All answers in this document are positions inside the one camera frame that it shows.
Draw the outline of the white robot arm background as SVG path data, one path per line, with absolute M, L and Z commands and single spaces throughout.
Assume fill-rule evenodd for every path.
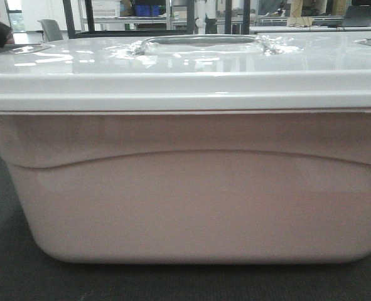
M 215 0 L 195 1 L 195 26 L 198 34 L 217 33 Z

